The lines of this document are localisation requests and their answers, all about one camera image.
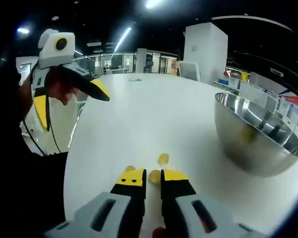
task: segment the fluorescent light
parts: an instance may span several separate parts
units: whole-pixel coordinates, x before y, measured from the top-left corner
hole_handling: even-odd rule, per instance
[[[146,8],[148,8],[148,9],[153,8],[160,2],[161,2],[161,0],[149,0],[146,4]]]
[[[75,52],[78,53],[78,54],[81,55],[81,56],[83,55],[83,54],[82,54],[81,52],[79,52],[79,51],[75,51]]]
[[[25,28],[18,28],[17,32],[20,32],[22,34],[29,34],[30,31],[28,29],[25,29]]]
[[[101,46],[101,42],[90,42],[87,43],[88,47],[93,47],[93,46]]]
[[[131,31],[131,27],[128,27],[128,28],[126,29],[125,33],[123,34],[123,36],[120,38],[120,40],[119,40],[119,42],[118,42],[118,44],[117,44],[117,46],[116,46],[114,52],[117,51],[118,47],[121,45],[121,43],[123,42],[123,40],[126,38],[126,36],[128,35],[128,33],[129,33],[130,31]]]

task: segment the white pillar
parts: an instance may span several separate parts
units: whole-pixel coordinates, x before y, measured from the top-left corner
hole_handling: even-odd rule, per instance
[[[146,65],[147,49],[137,49],[136,73],[143,73]]]
[[[228,37],[212,23],[188,26],[185,32],[184,59],[197,62],[201,82],[211,84],[223,77]]]

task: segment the white table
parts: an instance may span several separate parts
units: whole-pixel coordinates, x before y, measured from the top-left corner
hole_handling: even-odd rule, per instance
[[[88,98],[68,155],[66,219],[97,194],[110,191],[126,166],[182,170],[197,192],[222,201],[234,220],[269,234],[298,199],[298,162],[281,175],[258,178],[222,153],[214,123],[214,95],[223,90],[171,75],[115,74],[101,78],[110,102]],[[141,237],[163,226],[159,190],[147,183]]]

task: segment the shelf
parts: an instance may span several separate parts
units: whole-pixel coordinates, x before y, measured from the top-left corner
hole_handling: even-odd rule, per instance
[[[213,83],[218,84],[218,85],[220,85],[220,86],[222,86],[222,87],[229,88],[229,89],[231,89],[231,90],[234,90],[234,91],[239,92],[239,89],[237,89],[237,88],[233,88],[233,87],[228,86],[228,85],[226,85],[226,84],[222,84],[222,83],[219,83],[219,82],[217,82],[217,81],[213,81]]]

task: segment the stainless steel bowl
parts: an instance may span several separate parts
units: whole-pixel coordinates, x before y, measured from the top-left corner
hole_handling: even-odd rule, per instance
[[[298,160],[298,138],[277,116],[228,93],[215,95],[215,124],[226,155],[242,170],[270,177]]]

